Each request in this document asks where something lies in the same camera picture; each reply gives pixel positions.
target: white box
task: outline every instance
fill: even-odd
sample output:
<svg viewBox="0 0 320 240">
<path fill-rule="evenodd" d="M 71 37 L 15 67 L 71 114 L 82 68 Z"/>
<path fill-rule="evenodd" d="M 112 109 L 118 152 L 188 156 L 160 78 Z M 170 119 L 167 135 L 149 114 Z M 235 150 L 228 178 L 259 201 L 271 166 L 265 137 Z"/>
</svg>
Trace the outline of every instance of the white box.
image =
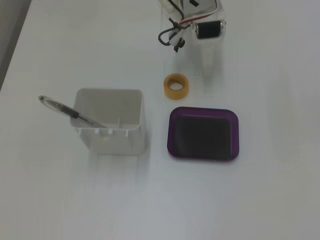
<svg viewBox="0 0 320 240">
<path fill-rule="evenodd" d="M 108 128 L 88 128 L 71 118 L 70 123 L 96 154 L 139 156 L 146 149 L 146 119 L 140 90 L 82 88 L 74 109 Z"/>
</svg>

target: pen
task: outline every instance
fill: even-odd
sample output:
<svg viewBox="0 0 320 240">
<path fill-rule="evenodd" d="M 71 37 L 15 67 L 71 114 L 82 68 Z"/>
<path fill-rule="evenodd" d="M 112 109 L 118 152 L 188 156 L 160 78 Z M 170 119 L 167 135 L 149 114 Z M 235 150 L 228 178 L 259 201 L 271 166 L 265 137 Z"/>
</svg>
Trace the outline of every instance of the pen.
<svg viewBox="0 0 320 240">
<path fill-rule="evenodd" d="M 90 119 L 89 117 L 86 117 L 86 116 L 80 114 L 79 112 L 72 109 L 71 107 L 68 107 L 60 102 L 57 102 L 50 97 L 39 96 L 39 100 L 47 108 L 49 108 L 57 113 L 69 116 L 73 119 L 77 119 L 77 120 L 81 121 L 82 123 L 85 123 L 86 125 L 90 126 L 91 128 L 95 128 L 95 129 L 107 128 L 106 126 Z"/>
</svg>

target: white tabletop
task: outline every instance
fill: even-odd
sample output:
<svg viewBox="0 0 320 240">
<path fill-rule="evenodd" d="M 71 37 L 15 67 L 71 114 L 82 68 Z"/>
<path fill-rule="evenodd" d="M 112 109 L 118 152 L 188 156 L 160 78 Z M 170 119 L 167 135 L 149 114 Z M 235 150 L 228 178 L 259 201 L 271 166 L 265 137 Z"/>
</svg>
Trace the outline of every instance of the white tabletop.
<svg viewBox="0 0 320 240">
<path fill-rule="evenodd" d="M 223 51 L 204 79 L 197 53 L 158 42 L 168 21 L 157 0 L 32 2 L 0 91 L 1 239 L 320 238 L 320 3 L 222 3 Z M 179 101 L 163 91 L 175 72 L 190 81 Z M 72 106 L 85 87 L 142 90 L 146 154 L 89 154 L 38 100 Z M 238 158 L 172 158 L 179 106 L 234 111 Z"/>
</svg>

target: masking tape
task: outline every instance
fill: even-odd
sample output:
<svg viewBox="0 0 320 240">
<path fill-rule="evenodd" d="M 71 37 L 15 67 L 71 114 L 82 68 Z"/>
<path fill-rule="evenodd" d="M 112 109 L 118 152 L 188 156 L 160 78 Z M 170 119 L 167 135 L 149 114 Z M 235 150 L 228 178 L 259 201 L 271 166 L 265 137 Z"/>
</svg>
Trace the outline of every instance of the masking tape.
<svg viewBox="0 0 320 240">
<path fill-rule="evenodd" d="M 172 84 L 181 84 L 182 88 L 179 90 L 172 90 L 170 88 Z M 189 92 L 188 79 L 186 76 L 179 73 L 173 73 L 167 76 L 164 80 L 163 86 L 165 95 L 172 100 L 183 99 Z"/>
</svg>

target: black cable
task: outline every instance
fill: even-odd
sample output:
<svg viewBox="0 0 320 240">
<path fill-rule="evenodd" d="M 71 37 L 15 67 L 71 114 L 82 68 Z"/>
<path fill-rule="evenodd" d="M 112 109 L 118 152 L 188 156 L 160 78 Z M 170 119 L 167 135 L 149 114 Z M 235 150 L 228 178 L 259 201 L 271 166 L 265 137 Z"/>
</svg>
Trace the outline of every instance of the black cable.
<svg viewBox="0 0 320 240">
<path fill-rule="evenodd" d="M 172 0 L 168 0 L 168 1 L 181 14 L 181 17 L 182 17 L 181 20 L 185 19 L 184 12 Z"/>
<path fill-rule="evenodd" d="M 170 46 L 170 43 L 169 43 L 170 40 L 169 40 L 168 42 L 164 42 L 164 41 L 162 41 L 161 36 L 162 36 L 163 34 L 165 34 L 165 33 L 171 32 L 171 31 L 173 31 L 173 30 L 175 30 L 175 29 L 177 29 L 177 28 L 174 26 L 174 27 L 172 27 L 172 28 L 170 28 L 170 29 L 167 29 L 167 30 L 164 30 L 163 32 L 161 32 L 161 33 L 159 34 L 159 36 L 158 36 L 159 42 L 162 43 L 162 44 L 165 45 L 165 46 Z"/>
<path fill-rule="evenodd" d="M 181 9 L 180 9 L 172 0 L 168 0 L 168 1 L 169 1 L 169 3 L 171 3 L 172 6 L 181 14 L 181 17 L 182 17 L 181 20 L 185 19 L 185 15 L 184 15 L 184 13 L 181 11 Z M 170 46 L 170 39 L 169 39 L 168 42 L 164 42 L 164 41 L 161 39 L 161 36 L 162 36 L 163 34 L 165 34 L 165 33 L 168 33 L 168 32 L 170 32 L 170 31 L 173 31 L 173 30 L 175 30 L 175 29 L 179 29 L 179 28 L 180 28 L 180 27 L 179 27 L 179 24 L 178 24 L 177 22 L 174 22 L 171 18 L 169 18 L 169 21 L 173 24 L 173 27 L 170 28 L 170 29 L 164 30 L 164 31 L 161 32 L 161 33 L 159 34 L 159 36 L 158 36 L 159 42 L 160 42 L 162 45 L 164 45 L 164 46 Z"/>
</svg>

